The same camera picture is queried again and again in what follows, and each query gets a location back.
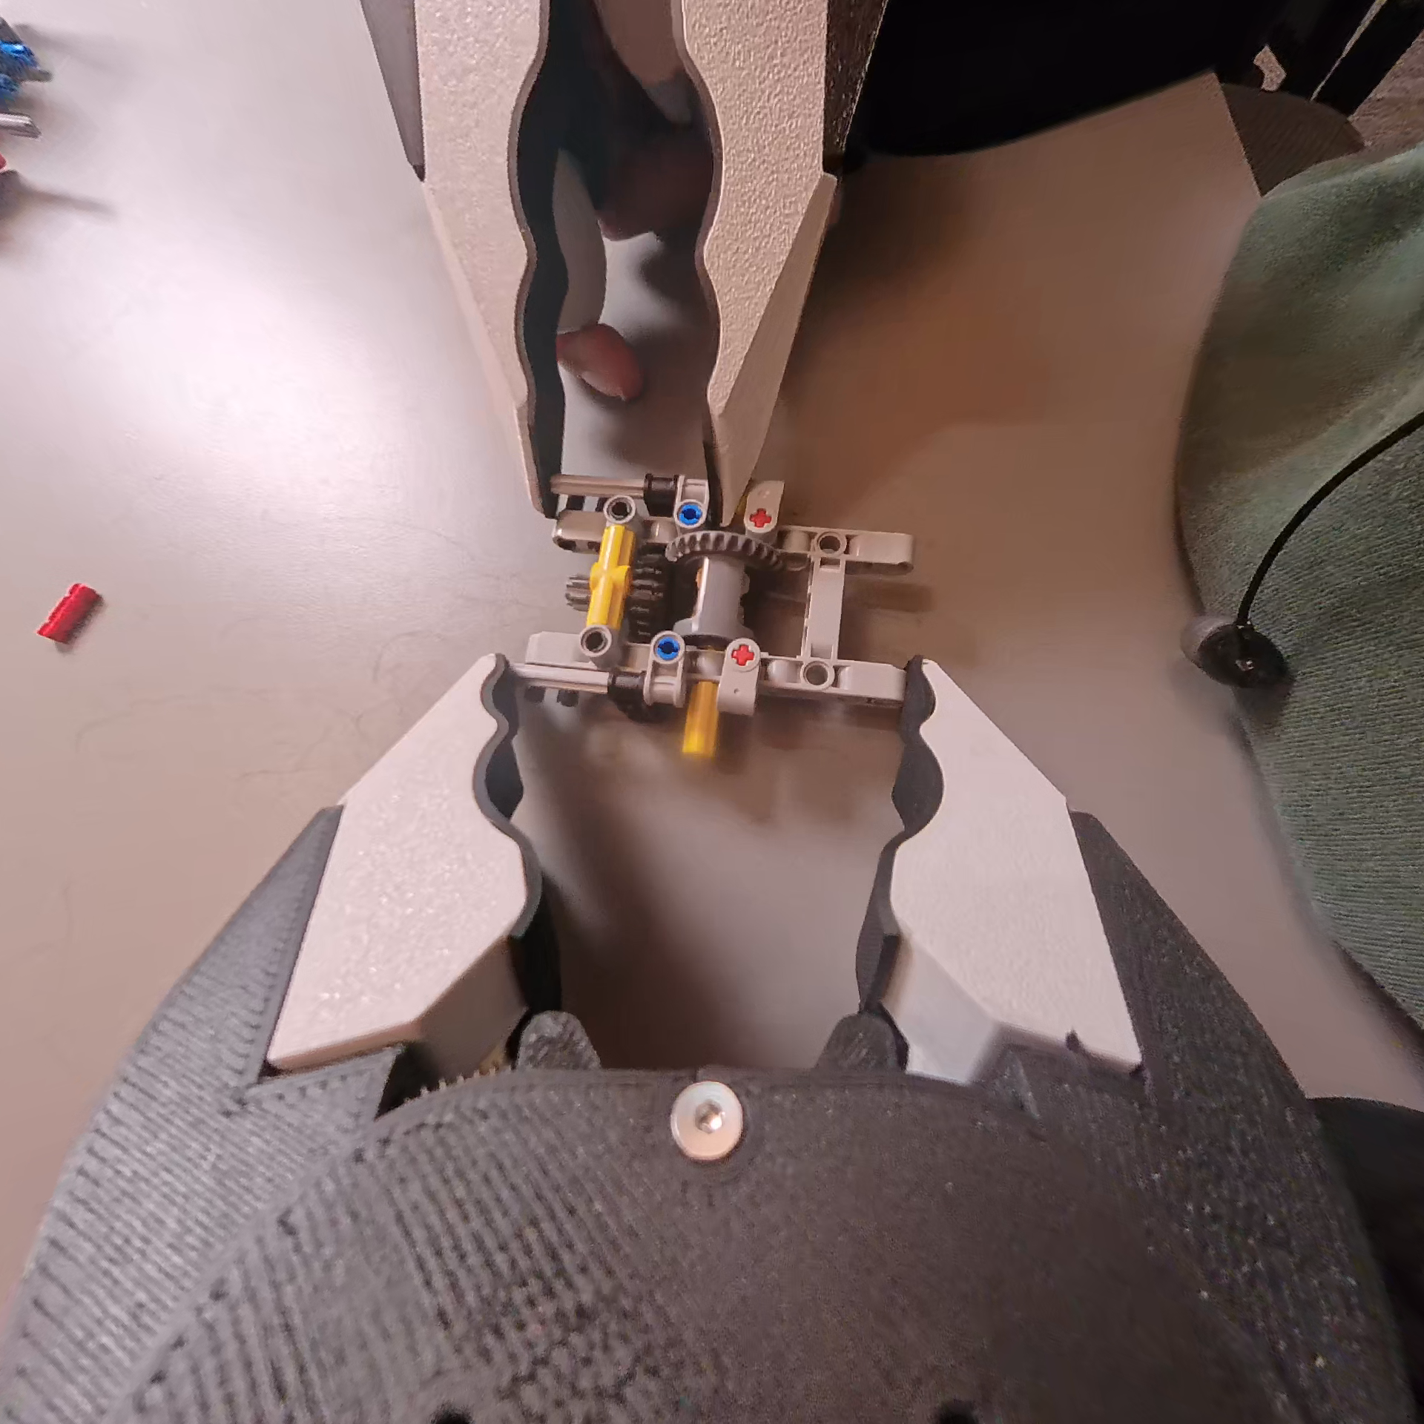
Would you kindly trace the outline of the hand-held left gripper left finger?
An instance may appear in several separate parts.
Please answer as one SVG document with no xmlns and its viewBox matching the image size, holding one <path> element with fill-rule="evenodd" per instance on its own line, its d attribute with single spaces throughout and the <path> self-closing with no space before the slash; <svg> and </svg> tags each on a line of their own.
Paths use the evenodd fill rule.
<svg viewBox="0 0 1424 1424">
<path fill-rule="evenodd" d="M 268 1062 L 312 1070 L 389 1045 L 435 1073 L 488 1064 L 534 1005 L 517 943 L 544 894 L 515 825 L 519 684 L 481 657 L 339 802 Z"/>
</svg>

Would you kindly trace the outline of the person's green hoodie torso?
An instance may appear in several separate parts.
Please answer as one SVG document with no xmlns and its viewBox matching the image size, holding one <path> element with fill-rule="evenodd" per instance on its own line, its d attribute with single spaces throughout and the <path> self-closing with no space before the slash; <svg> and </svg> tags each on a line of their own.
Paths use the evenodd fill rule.
<svg viewBox="0 0 1424 1424">
<path fill-rule="evenodd" d="M 1186 406 L 1178 508 L 1207 613 L 1283 653 L 1237 691 L 1337 945 L 1423 1016 L 1423 148 L 1306 169 L 1257 206 Z"/>
</svg>

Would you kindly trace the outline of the black hoodie drawstring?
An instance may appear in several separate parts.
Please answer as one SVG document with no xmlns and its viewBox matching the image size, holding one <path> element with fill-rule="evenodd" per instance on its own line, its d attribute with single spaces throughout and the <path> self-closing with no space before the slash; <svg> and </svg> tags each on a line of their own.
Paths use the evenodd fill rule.
<svg viewBox="0 0 1424 1424">
<path fill-rule="evenodd" d="M 1255 620 L 1257 597 L 1266 578 L 1293 538 L 1337 490 L 1346 487 L 1348 481 L 1377 458 L 1413 439 L 1421 429 L 1423 410 L 1417 410 L 1411 418 L 1367 445 L 1293 510 L 1291 517 L 1276 531 L 1272 542 L 1268 542 L 1264 554 L 1258 557 L 1234 613 L 1201 613 L 1186 624 L 1182 647 L 1193 666 L 1199 666 L 1220 685 L 1239 689 L 1268 689 L 1287 685 L 1293 680 L 1287 655 L 1274 636 Z"/>
</svg>

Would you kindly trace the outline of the single red lego pin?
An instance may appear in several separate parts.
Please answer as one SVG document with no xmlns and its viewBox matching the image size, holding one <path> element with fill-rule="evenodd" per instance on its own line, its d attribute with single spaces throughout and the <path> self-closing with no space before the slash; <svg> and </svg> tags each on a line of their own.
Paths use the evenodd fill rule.
<svg viewBox="0 0 1424 1424">
<path fill-rule="evenodd" d="M 104 596 L 87 582 L 73 582 L 45 617 L 37 636 L 56 645 L 71 645 L 104 603 Z"/>
</svg>

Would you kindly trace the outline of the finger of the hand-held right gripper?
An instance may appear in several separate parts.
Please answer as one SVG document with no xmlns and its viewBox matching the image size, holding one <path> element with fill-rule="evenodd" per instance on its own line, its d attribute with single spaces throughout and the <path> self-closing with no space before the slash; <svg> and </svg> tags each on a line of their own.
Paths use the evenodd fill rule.
<svg viewBox="0 0 1424 1424">
<path fill-rule="evenodd" d="M 553 3 L 416 3 L 425 192 L 534 508 L 559 508 L 567 397 L 555 219 L 565 118 Z"/>
<path fill-rule="evenodd" d="M 826 1 L 683 1 L 674 34 L 712 127 L 712 208 L 698 269 L 718 317 L 708 452 L 737 506 L 775 403 L 825 242 Z"/>
</svg>

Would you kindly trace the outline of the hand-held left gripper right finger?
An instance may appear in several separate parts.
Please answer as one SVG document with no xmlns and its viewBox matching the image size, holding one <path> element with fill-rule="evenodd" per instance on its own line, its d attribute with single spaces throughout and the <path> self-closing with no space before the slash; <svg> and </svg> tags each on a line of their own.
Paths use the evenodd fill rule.
<svg viewBox="0 0 1424 1424">
<path fill-rule="evenodd" d="M 945 672 L 916 657 L 893 806 L 859 936 L 861 1007 L 914 1075 L 981 1081 L 1027 1047 L 1144 1062 L 1064 792 Z"/>
</svg>

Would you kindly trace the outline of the black lego car chassis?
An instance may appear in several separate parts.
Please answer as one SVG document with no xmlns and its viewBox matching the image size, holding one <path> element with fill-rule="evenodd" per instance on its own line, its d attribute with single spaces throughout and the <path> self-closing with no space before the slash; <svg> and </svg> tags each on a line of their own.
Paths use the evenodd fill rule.
<svg viewBox="0 0 1424 1424">
<path fill-rule="evenodd" d="M 39 122 L 24 108 L 28 87 L 49 83 L 52 70 L 41 60 L 24 34 L 3 18 L 3 143 L 35 139 Z"/>
</svg>

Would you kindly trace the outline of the person's right hand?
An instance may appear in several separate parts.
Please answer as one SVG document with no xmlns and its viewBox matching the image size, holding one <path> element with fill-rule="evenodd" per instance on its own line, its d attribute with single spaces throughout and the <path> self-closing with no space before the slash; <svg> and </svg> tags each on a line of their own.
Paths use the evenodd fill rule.
<svg viewBox="0 0 1424 1424">
<path fill-rule="evenodd" d="M 601 317 L 609 240 L 695 231 L 712 190 L 714 156 L 697 93 L 674 41 L 672 3 L 576 3 L 591 97 L 576 116 L 557 171 L 557 231 L 582 294 L 565 297 L 561 366 L 599 395 L 635 401 L 639 355 Z"/>
</svg>

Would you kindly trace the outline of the grey lego gearbox assembly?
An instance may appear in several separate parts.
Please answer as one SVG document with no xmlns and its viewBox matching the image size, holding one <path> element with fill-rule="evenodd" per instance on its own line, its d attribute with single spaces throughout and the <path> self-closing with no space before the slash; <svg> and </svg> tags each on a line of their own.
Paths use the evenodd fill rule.
<svg viewBox="0 0 1424 1424">
<path fill-rule="evenodd" d="M 513 668 L 532 697 L 605 697 L 628 718 L 683 714 L 683 752 L 712 760 L 725 718 L 771 697 L 901 706 L 909 672 L 848 657 L 853 575 L 907 573 L 914 538 L 783 517 L 783 481 L 718 510 L 693 475 L 555 475 L 555 542 L 589 554 L 568 578 L 576 632 L 538 632 Z"/>
</svg>

